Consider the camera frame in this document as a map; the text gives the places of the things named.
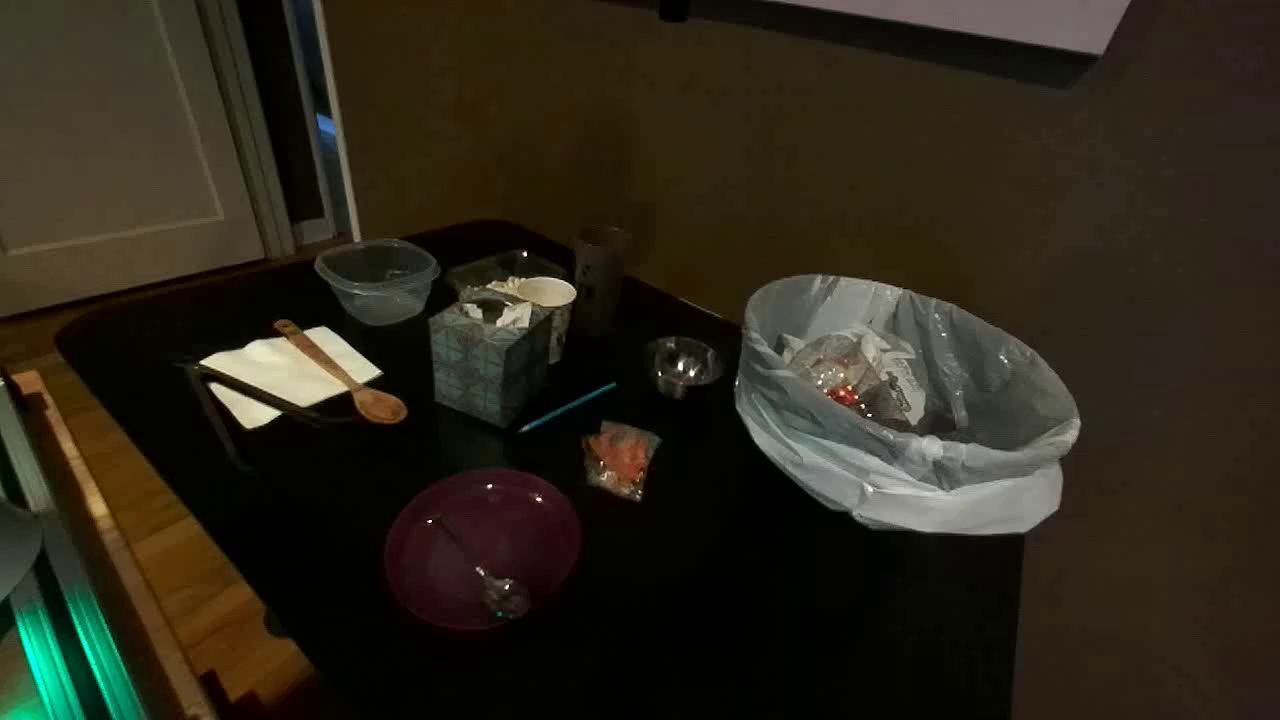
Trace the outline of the white paper towel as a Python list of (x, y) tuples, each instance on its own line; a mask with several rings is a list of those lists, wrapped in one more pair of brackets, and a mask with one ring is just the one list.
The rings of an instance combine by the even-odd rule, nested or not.
[(466, 291), (460, 308), (469, 322), (489, 326), (489, 329), (526, 334), (532, 326), (532, 308), (526, 301), (500, 297), (500, 291)]

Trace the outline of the grey paper towel box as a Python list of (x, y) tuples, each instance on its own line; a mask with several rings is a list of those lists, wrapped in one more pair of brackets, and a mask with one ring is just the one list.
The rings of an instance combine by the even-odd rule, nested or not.
[(520, 308), (526, 329), (497, 329), (469, 313), (466, 301), (429, 322), (432, 396), (508, 429), (546, 387), (554, 322), (541, 308)]

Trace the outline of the small metal cup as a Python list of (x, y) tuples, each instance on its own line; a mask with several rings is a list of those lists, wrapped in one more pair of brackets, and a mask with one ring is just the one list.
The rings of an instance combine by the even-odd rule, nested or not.
[(662, 338), (648, 343), (653, 386), (670, 401), (707, 387), (724, 375), (720, 351), (696, 338)]

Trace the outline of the teal pen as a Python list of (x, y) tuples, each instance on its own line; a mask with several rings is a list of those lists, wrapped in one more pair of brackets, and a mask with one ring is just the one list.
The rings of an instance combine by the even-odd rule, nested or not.
[(592, 393), (579, 393), (579, 396), (574, 396), (574, 401), (526, 420), (515, 433), (538, 433), (538, 429), (546, 429), (546, 425), (554, 425), (562, 417), (574, 417), (574, 411), (590, 410), (592, 401), (604, 401), (610, 393), (617, 393), (617, 381), (610, 381), (610, 386), (602, 386)]

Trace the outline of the orange snack packet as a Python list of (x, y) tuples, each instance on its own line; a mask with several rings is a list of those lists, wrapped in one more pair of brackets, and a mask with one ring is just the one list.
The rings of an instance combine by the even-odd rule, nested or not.
[(658, 448), (662, 448), (658, 433), (604, 420), (584, 441), (584, 473), (596, 487), (626, 499), (641, 499)]

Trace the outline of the white paper cup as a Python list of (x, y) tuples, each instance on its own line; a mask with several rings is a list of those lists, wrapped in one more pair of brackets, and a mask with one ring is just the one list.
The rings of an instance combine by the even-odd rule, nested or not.
[(575, 304), (575, 289), (568, 280), (562, 280), (562, 275), (506, 275), (506, 280), (491, 280), (491, 291), (530, 301), (530, 304), (549, 313), (549, 322), (554, 322), (549, 359), (562, 365), (565, 359), (565, 340), (568, 340), (568, 315), (574, 315), (574, 304)]

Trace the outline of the dark glass bottle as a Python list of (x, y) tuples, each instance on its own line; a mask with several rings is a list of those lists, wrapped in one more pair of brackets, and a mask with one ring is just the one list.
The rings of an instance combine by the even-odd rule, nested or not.
[(592, 223), (575, 235), (575, 326), (590, 338), (610, 338), (617, 326), (622, 289), (629, 275), (631, 231), (622, 223)]

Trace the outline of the crumpled trash in bin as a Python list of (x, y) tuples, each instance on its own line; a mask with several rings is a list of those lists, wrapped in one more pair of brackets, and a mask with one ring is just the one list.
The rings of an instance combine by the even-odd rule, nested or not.
[(784, 365), (815, 393), (877, 425), (915, 429), (929, 393), (915, 375), (915, 351), (895, 338), (869, 329), (798, 340)]

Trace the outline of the purple plate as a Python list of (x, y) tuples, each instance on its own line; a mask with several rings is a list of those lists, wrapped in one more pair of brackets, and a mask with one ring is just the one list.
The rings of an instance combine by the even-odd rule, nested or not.
[(383, 536), (392, 600), (439, 632), (491, 632), (478, 569), (511, 577), (530, 606), (549, 606), (579, 559), (579, 512), (546, 476), (471, 467), (418, 491)]

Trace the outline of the wooden spoon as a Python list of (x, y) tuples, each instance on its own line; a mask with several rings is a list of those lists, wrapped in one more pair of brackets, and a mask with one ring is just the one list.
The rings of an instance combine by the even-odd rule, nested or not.
[(333, 381), (345, 386), (354, 410), (361, 420), (367, 425), (403, 425), (408, 420), (408, 404), (383, 387), (367, 387), (358, 375), (348, 375), (304, 329), (296, 329), (291, 322), (275, 322), (275, 334), (299, 348), (315, 367), (325, 367)]

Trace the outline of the clear plastic bowl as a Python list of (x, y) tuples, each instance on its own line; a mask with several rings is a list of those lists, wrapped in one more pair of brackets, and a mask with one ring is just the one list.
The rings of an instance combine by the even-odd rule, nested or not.
[(340, 308), (367, 329), (418, 322), (439, 275), (432, 252), (395, 235), (327, 247), (312, 268)]

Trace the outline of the white lined trash bin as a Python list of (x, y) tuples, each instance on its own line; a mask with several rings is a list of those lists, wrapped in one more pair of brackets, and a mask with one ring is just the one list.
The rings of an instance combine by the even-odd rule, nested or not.
[[(899, 348), (914, 411), (883, 420), (815, 386), (847, 343)], [(861, 280), (780, 275), (746, 304), (737, 411), (757, 448), (864, 530), (1019, 536), (1061, 508), (1079, 410), (1019, 338), (961, 304)]]

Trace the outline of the metal fork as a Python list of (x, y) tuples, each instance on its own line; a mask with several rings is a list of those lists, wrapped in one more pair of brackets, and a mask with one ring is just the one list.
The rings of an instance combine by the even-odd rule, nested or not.
[(508, 623), (532, 611), (532, 593), (515, 577), (486, 569), (445, 522), (432, 522), (432, 530), (460, 551), (469, 571), (481, 581), (481, 600), (491, 622)]

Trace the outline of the black tray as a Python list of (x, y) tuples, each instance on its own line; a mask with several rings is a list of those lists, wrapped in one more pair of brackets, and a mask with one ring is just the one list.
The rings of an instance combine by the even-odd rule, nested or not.
[(348, 443), (358, 435), (354, 417), (296, 410), (284, 396), (253, 387), (220, 367), (182, 359), (177, 371), (201, 404), (220, 452), (240, 473), (255, 473), (259, 461), (284, 452)]

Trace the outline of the white napkin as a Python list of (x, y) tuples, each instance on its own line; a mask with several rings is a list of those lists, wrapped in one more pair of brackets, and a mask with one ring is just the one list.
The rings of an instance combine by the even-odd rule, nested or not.
[(290, 410), (315, 410), (345, 396), (345, 386), (315, 367), (284, 338), (212, 351), (196, 365), (196, 381), (250, 433), (269, 429)]

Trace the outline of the wooden side shelf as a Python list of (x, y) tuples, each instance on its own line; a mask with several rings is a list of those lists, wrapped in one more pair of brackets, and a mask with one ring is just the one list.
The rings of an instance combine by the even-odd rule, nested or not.
[(0, 365), (38, 404), (53, 473), (103, 622), (147, 720), (325, 720), (304, 651), (269, 611), (141, 448), (55, 351), (67, 313), (0, 326)]

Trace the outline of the white door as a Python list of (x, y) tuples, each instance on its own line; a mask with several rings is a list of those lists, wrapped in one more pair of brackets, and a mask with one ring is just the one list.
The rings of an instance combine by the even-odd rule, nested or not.
[(0, 0), (0, 313), (291, 252), (235, 0)]

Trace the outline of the white board on wall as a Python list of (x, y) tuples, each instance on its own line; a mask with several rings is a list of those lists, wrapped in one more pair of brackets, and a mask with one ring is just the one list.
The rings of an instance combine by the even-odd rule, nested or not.
[(1132, 0), (769, 0), (938, 34), (1104, 55)]

